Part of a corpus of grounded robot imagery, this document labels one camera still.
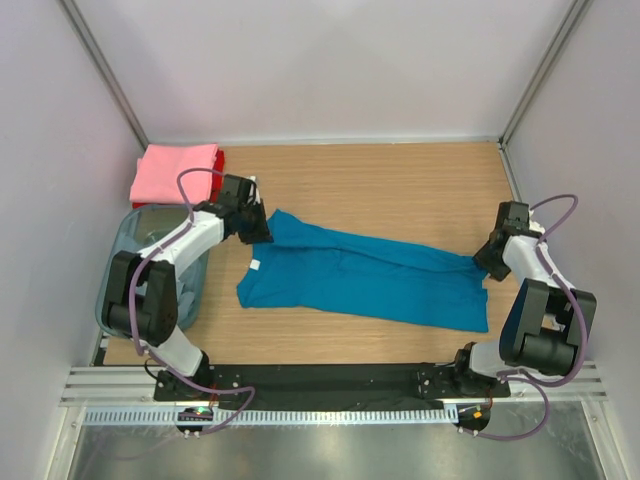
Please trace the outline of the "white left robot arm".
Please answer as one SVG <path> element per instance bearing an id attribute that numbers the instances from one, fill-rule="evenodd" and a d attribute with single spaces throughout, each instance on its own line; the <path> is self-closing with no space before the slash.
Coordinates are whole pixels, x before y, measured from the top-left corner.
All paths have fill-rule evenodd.
<path id="1" fill-rule="evenodd" d="M 208 356 L 178 326 L 178 278 L 230 236 L 245 245 L 273 241 L 255 177 L 223 174 L 214 202 L 194 204 L 188 199 L 184 177 L 207 171 L 195 167 L 178 174 L 187 211 L 179 226 L 149 247 L 113 256 L 101 310 L 103 325 L 130 339 L 138 355 L 164 366 L 191 400 L 210 392 L 212 377 Z"/>

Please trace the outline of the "blue t shirt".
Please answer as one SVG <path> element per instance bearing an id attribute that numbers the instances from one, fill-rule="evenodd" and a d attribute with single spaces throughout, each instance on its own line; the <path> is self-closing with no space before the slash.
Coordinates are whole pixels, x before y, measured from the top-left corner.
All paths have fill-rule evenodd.
<path id="1" fill-rule="evenodd" d="M 486 333 L 485 270 L 469 256 L 355 235 L 277 210 L 237 286 L 244 308 L 306 307 Z"/>

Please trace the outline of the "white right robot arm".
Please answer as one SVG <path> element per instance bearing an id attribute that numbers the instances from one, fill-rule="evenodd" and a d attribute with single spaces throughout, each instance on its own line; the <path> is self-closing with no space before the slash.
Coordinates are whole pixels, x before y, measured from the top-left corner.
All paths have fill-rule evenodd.
<path id="1" fill-rule="evenodd" d="M 496 281 L 514 275 L 519 290 L 499 340 L 469 343 L 457 352 L 450 382 L 461 395 L 515 376 L 560 387 L 582 368 L 597 300 L 559 271 L 547 243 L 553 229 L 532 215 L 526 203 L 502 202 L 493 231 L 473 257 Z"/>

